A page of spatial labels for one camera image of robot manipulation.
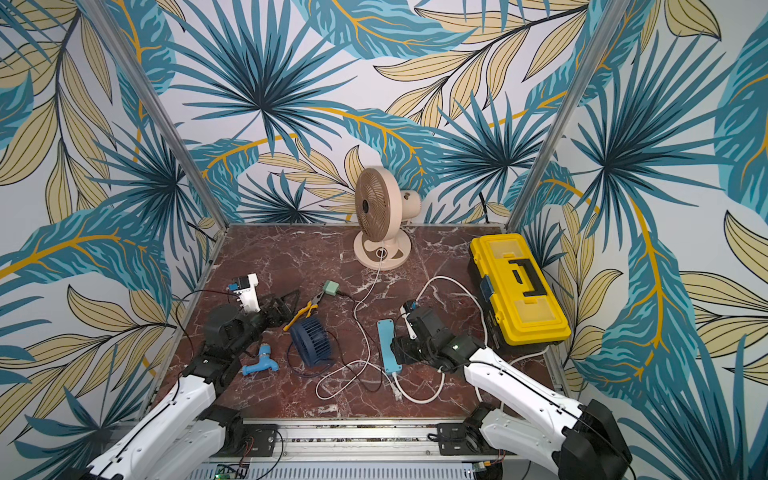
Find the teal power strip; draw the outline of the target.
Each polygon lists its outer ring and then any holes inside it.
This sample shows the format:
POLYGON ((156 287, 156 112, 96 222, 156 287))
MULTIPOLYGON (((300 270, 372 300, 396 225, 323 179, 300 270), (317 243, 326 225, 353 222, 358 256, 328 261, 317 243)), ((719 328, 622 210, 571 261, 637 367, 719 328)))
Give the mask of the teal power strip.
POLYGON ((388 375, 402 371, 402 365, 397 361, 392 344, 395 339, 395 326, 391 319, 377 322, 378 336, 381 346, 381 357, 384 371, 388 375))

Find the green power adapter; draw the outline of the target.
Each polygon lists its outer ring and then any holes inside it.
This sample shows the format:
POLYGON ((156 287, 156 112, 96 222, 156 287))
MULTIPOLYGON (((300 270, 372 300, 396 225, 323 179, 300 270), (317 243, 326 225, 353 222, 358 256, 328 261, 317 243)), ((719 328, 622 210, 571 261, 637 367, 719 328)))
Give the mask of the green power adapter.
POLYGON ((327 280, 323 286, 323 292, 325 295, 337 296, 339 292, 339 284, 332 280, 327 280))

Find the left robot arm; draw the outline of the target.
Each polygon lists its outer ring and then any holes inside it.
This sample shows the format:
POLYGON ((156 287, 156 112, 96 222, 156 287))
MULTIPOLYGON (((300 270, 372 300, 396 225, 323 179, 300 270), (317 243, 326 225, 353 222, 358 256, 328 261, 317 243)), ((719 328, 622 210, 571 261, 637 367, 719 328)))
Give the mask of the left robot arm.
POLYGON ((176 386, 123 438, 87 466, 58 479, 184 479, 217 453, 246 441, 239 411, 216 403, 242 369, 241 356, 269 329, 283 327, 300 292, 268 295, 258 307, 224 303, 209 311, 203 341, 176 386))

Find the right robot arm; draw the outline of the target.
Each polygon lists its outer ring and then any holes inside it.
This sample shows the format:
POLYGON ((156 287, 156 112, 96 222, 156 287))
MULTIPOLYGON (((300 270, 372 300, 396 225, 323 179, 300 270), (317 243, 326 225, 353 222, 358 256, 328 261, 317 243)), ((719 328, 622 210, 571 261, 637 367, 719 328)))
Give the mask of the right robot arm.
POLYGON ((529 377, 477 338, 454 334, 430 308, 402 307, 409 330, 391 340, 401 365, 456 374, 500 401, 480 404, 465 424, 477 443, 519 455, 560 479, 635 478, 632 454, 611 410, 583 404, 529 377))

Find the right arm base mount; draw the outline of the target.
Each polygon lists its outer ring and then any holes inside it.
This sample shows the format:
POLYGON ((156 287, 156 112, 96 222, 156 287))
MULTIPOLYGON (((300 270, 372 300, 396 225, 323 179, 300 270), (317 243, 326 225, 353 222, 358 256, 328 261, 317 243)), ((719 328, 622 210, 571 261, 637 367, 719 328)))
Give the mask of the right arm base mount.
POLYGON ((481 421, 494 411, 493 405, 481 403, 462 422, 439 423, 436 432, 428 433, 427 439, 438 444, 443 456, 502 456, 506 451, 494 449, 480 433, 481 421))

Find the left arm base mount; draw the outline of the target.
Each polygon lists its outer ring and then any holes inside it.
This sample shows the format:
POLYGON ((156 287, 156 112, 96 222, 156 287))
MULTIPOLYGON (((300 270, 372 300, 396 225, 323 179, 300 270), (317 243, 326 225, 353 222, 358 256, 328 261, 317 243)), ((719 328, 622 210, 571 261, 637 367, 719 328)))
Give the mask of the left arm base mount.
POLYGON ((278 426, 270 423, 246 423, 240 411, 220 405, 206 408, 197 421, 212 422, 224 433, 217 456, 245 458, 271 457, 278 443, 278 426))

